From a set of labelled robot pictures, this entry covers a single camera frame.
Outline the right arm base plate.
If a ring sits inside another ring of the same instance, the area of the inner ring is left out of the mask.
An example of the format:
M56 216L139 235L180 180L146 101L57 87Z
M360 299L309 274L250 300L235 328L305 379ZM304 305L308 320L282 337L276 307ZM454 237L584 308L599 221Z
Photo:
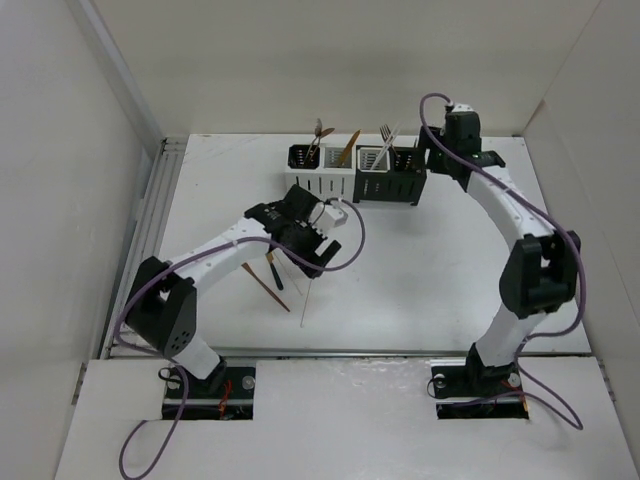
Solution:
M513 364L482 377L455 360L441 361L431 364L431 374L439 420L529 419L522 381Z

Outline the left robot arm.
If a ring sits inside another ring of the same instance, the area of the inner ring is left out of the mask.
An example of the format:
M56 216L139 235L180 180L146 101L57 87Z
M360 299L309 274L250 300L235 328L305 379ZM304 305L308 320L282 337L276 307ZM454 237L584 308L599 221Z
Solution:
M233 226L186 254L144 260L124 323L160 356L177 362L198 394L213 396L223 387L226 362L198 332L199 294L275 249L284 250L307 277L320 275L341 248L328 234L347 218L337 204L293 186L283 199L249 208Z

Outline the white chopstick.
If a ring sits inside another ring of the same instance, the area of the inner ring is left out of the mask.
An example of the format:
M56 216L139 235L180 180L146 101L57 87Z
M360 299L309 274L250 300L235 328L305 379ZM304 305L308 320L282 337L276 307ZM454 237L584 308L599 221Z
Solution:
M305 315L308 309L312 286L313 286L313 279L310 279L308 283L305 299L304 299L303 310L300 317L300 323L299 323L300 328L304 327L304 320L305 320Z
M391 128L391 130L392 130L392 134L393 134L392 140L393 140L393 143L394 143L395 139L398 137L398 135L399 135L399 133L400 133L400 130L401 130L401 123L400 123L400 122L397 122L397 123L394 125L394 127L393 127L393 128ZM373 164L372 164L372 166L371 166L371 169L372 169L372 170L375 170L375 169L378 167L378 165L380 164L381 160L383 159L383 156L384 156L387 152L388 152L388 144L387 144L387 143L385 143L385 142L383 141L383 146L381 147L380 151L378 152L378 154L377 154L377 156L375 157L375 160L374 160L374 162L373 162Z
M396 153L395 153L394 141L400 133L400 125L396 124L395 127L391 129L388 124L384 124L380 127L380 133L384 143L383 143L383 147L381 148L381 150L379 151L379 153L377 154L374 160L374 163L371 167L372 170L375 170L378 167L378 165L382 161L384 154L389 155L389 163L392 163L392 161L395 159Z
M282 267L282 269L284 270L284 273L286 275L286 277L288 278L288 280L290 281L290 283L293 285L293 287L295 288L295 290L297 291L297 293L300 296L303 296L303 291L301 290L300 286L298 285L296 279L294 278L294 276L292 275L292 273L290 272L290 270L288 269L287 265L283 262L283 260L278 257L277 255L275 255L275 257L277 258L277 261L279 263L279 265Z

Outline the gold fork green handle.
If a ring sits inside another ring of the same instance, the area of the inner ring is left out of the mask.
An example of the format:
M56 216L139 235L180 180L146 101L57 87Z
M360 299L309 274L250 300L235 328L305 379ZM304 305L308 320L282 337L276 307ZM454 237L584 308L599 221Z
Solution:
M420 169L420 153L419 153L419 138L414 139L413 151L412 151L412 170L418 172Z

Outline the gold knife green handle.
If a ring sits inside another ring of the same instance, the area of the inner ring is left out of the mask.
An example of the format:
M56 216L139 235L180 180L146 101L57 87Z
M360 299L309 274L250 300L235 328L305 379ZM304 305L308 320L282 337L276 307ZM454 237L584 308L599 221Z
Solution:
M269 264L269 268L270 268L271 274L273 276L276 288L279 291L283 291L284 290L284 284L283 284L281 276L279 275L278 270L277 270L277 268L275 266L274 254L272 252L269 252L266 255L266 258L267 258L267 262Z
M352 134L352 136L349 139L349 141L347 142L346 146L343 148L342 153L341 153L341 155L339 157L339 160L338 160L338 167L339 168L341 168L345 164L345 162L346 162L347 158L349 157L349 155L351 154L352 148L356 144L360 134L361 134L360 130L355 131Z

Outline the silver metal spoon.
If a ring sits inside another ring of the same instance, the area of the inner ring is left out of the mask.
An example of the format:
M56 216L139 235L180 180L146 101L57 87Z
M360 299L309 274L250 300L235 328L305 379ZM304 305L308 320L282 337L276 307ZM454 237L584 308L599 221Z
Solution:
M316 120L316 125L314 128L314 139L310 143L307 151L307 155L306 155L307 161L310 161L312 159L317 147L319 146L322 132L323 132L323 122L320 118L318 118Z

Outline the rose gold metal fork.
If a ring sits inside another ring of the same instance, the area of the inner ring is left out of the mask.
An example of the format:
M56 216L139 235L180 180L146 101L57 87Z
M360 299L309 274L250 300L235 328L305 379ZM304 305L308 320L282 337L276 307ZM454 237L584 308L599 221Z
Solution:
M383 124L380 127L380 133L383 141L388 144L388 151L390 152L390 159L394 161L396 159L396 151L393 145L393 134L391 128L387 124Z

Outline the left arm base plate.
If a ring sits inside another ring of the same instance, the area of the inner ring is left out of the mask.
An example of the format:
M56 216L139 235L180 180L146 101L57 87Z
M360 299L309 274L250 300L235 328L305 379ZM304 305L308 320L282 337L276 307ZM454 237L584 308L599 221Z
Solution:
M158 377L165 383L161 405L163 420L174 420L181 405L184 385L176 367L163 367ZM182 420L245 421L254 415L256 368L227 366L222 381L214 389L205 380L190 373L188 397Z

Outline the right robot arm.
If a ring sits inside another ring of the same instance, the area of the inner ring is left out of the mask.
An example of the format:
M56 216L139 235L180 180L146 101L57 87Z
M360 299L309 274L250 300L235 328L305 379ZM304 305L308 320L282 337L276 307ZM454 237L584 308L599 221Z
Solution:
M518 377L516 358L526 339L551 313L574 298L578 266L575 233L563 237L516 186L505 161L482 148L480 119L469 106L449 103L442 129L420 133L430 172L447 175L486 212L509 249L499 278L501 305L461 365L432 368L439 399L491 397Z

